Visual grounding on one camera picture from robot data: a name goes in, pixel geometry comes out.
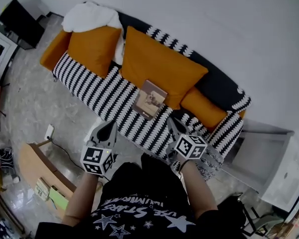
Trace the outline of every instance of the black and white patterned sofa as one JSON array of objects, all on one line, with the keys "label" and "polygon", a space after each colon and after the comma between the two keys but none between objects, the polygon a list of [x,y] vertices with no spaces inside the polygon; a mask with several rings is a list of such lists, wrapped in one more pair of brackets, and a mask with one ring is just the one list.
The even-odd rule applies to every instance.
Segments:
[{"label": "black and white patterned sofa", "polygon": [[102,79],[65,52],[53,69],[53,75],[101,119],[115,120],[121,135],[162,159],[167,159],[165,150],[172,142],[167,128],[169,116],[180,119],[192,132],[201,132],[207,142],[219,152],[219,155],[205,153],[198,165],[205,180],[208,180],[219,169],[224,157],[238,138],[243,127],[243,119],[238,113],[250,106],[250,97],[221,70],[186,45],[180,44],[168,34],[136,18],[123,13],[119,15],[125,33],[127,26],[131,25],[209,70],[195,86],[209,100],[227,111],[227,116],[213,132],[209,132],[191,112],[183,108],[173,110],[163,105],[152,120],[146,120],[136,113],[132,105],[139,89],[122,78],[119,74],[120,66],[114,62],[109,68],[107,77]]}]

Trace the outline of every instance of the orange cushion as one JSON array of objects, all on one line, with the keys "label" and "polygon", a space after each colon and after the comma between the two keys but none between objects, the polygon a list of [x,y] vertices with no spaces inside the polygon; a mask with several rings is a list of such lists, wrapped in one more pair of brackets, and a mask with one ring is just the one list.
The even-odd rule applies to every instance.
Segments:
[{"label": "orange cushion", "polygon": [[53,71],[64,52],[68,49],[71,35],[72,33],[61,30],[44,51],[40,59],[40,64]]},{"label": "orange cushion", "polygon": [[207,72],[205,67],[128,27],[121,75],[138,88],[145,80],[153,82],[168,93],[164,102],[169,107],[179,109],[186,92]]},{"label": "orange cushion", "polygon": [[238,113],[240,115],[241,118],[244,118],[246,113],[246,110],[241,111],[240,113]]},{"label": "orange cushion", "polygon": [[120,29],[109,26],[82,33],[73,32],[68,54],[91,72],[105,78],[120,34]]},{"label": "orange cushion", "polygon": [[180,104],[192,112],[210,132],[227,116],[225,111],[215,106],[195,87],[188,91]]}]

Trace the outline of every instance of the marble floor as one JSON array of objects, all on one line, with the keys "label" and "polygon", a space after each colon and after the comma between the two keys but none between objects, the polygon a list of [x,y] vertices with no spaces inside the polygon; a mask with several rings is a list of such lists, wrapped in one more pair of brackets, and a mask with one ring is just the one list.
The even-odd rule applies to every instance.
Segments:
[{"label": "marble floor", "polygon": [[[68,150],[71,158],[79,163],[83,140],[99,119],[76,97],[71,96],[62,83],[54,82],[52,73],[39,64],[42,53],[61,30],[61,22],[62,18],[56,15],[48,18],[38,47],[26,51],[19,49],[4,79],[10,86],[4,88],[1,94],[0,109],[6,113],[6,118],[0,115],[0,140],[11,143],[17,170],[22,143],[42,142],[49,124],[55,126],[54,141]],[[82,170],[71,163],[67,154],[51,143],[45,145],[43,150],[55,166],[77,185]],[[140,162],[142,151],[120,135],[117,151],[120,155],[112,173],[123,162]],[[223,171],[209,180],[208,185],[218,203],[231,193],[248,190],[245,184]],[[96,195],[94,208],[97,207],[100,194],[101,191]],[[60,222],[22,176],[21,182],[9,187],[2,197],[23,223],[27,233],[32,231],[34,234],[39,222]]]}]

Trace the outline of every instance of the white blanket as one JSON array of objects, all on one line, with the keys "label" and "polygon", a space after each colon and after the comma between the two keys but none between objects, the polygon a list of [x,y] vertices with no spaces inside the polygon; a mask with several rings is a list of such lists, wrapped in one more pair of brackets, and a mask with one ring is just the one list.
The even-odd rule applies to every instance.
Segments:
[{"label": "white blanket", "polygon": [[80,3],[74,6],[64,17],[63,29],[66,32],[85,32],[101,26],[111,26],[122,30],[116,45],[113,61],[123,63],[124,30],[117,11],[99,6],[93,2]]}]

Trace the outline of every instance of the star print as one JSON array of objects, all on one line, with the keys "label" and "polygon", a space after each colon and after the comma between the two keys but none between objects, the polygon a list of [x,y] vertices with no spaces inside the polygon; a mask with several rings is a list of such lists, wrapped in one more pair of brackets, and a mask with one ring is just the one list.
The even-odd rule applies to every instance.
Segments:
[{"label": "star print", "polygon": [[149,229],[152,226],[154,225],[151,223],[151,221],[145,221],[144,227],[147,227]]},{"label": "star print", "polygon": [[102,214],[102,218],[94,221],[93,223],[102,223],[102,229],[104,230],[109,223],[116,223],[116,221],[113,221],[112,218],[113,216],[105,217],[105,215]]},{"label": "star print", "polygon": [[195,223],[187,221],[185,216],[180,216],[177,219],[169,217],[169,216],[165,216],[165,218],[167,218],[171,222],[171,224],[168,226],[168,228],[177,227],[183,233],[186,232],[187,225],[195,225]]},{"label": "star print", "polygon": [[118,239],[122,239],[123,236],[130,234],[130,232],[127,232],[126,230],[124,230],[125,225],[122,225],[119,228],[117,228],[116,226],[111,225],[111,224],[110,224],[110,226],[113,229],[113,232],[110,234],[111,237],[117,236]]}]

